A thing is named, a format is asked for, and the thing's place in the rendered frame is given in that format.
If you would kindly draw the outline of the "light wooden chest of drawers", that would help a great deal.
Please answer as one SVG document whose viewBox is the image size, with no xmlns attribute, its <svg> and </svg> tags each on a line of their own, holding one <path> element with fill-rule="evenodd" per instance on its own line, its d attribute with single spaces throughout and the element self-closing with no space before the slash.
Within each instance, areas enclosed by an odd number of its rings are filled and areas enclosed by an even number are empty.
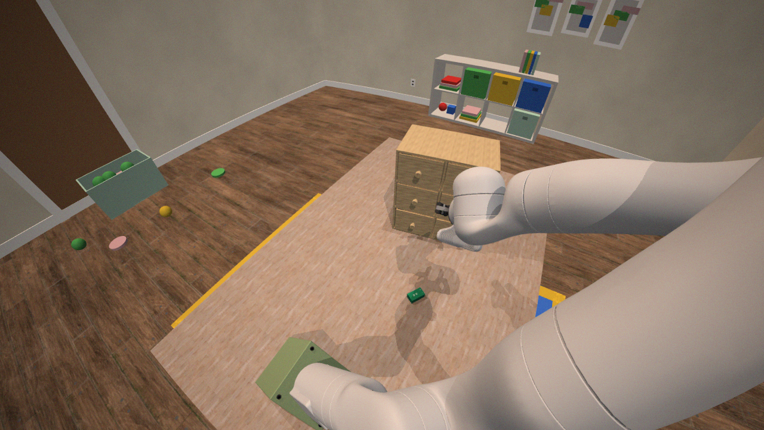
<svg viewBox="0 0 764 430">
<path fill-rule="evenodd" d="M 445 161 L 445 168 L 443 170 L 439 190 L 406 183 L 406 185 L 411 185 L 413 187 L 439 192 L 438 203 L 441 201 L 440 196 L 442 193 L 453 194 L 443 191 L 443 179 L 445 178 L 446 170 L 448 168 L 447 163 L 449 162 L 463 164 L 472 168 L 491 168 L 500 173 L 500 140 L 412 124 L 408 133 L 405 134 L 405 137 L 396 150 L 392 229 L 395 229 L 396 208 L 412 211 L 396 207 L 398 183 L 405 183 L 398 182 L 399 153 Z M 417 211 L 412 212 L 421 213 Z"/>
</svg>

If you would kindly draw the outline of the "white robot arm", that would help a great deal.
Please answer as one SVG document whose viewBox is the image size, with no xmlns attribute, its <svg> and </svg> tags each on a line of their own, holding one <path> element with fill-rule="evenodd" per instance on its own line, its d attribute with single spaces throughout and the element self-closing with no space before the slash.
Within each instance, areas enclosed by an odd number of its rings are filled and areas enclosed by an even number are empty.
<svg viewBox="0 0 764 430">
<path fill-rule="evenodd" d="M 665 237 L 454 377 L 379 394 L 376 379 L 307 365 L 289 394 L 321 427 L 657 430 L 764 383 L 764 156 L 582 159 L 507 189 L 476 167 L 453 191 L 437 238 L 470 251 L 537 232 Z"/>
</svg>

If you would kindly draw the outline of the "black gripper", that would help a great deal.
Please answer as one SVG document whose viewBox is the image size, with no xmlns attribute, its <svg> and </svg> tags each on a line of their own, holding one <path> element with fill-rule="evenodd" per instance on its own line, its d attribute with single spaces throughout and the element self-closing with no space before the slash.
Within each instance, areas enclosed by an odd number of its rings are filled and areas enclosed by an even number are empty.
<svg viewBox="0 0 764 430">
<path fill-rule="evenodd" d="M 448 212 L 449 212 L 449 206 L 446 206 L 445 204 L 442 204 L 440 202 L 437 203 L 437 205 L 436 205 L 436 213 L 440 213 L 444 217 L 449 217 L 449 213 Z"/>
</svg>

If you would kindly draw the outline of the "green nine-volt battery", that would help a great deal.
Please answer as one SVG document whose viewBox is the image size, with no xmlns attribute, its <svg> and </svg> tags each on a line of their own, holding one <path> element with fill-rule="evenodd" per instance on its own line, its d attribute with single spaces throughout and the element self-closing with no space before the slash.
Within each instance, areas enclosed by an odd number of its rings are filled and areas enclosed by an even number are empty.
<svg viewBox="0 0 764 430">
<path fill-rule="evenodd" d="M 418 288 L 417 290 L 413 290 L 412 292 L 409 292 L 407 294 L 407 297 L 410 300 L 411 304 L 413 302 L 416 302 L 417 300 L 422 299 L 422 297 L 424 297 L 424 296 L 425 296 L 425 293 L 422 290 L 422 288 Z"/>
</svg>

